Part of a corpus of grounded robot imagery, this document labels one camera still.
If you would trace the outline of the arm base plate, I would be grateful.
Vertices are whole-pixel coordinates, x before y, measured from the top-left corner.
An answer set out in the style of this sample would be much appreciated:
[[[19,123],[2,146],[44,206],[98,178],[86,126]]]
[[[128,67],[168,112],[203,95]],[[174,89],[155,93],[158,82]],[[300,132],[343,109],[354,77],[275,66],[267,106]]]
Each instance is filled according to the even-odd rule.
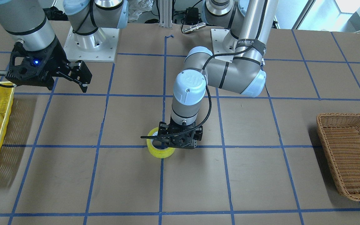
[[[94,34],[82,36],[69,33],[64,44],[64,51],[68,60],[74,62],[114,63],[118,47],[120,29],[100,27]]]
[[[238,38],[235,38],[229,29],[211,29],[211,39],[216,57],[230,57],[234,56],[234,53],[242,52],[236,50]]]

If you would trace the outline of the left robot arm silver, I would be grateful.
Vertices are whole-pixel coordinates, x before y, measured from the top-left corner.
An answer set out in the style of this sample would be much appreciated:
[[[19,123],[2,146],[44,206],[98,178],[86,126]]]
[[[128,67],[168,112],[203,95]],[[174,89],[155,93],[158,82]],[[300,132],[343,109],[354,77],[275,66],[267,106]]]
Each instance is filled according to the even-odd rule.
[[[261,94],[266,82],[261,63],[277,6],[277,0],[204,1],[203,21],[229,30],[232,40],[225,41],[223,54],[207,47],[189,51],[174,82],[170,121],[160,122],[148,139],[196,148],[212,110],[209,86],[248,97]]]

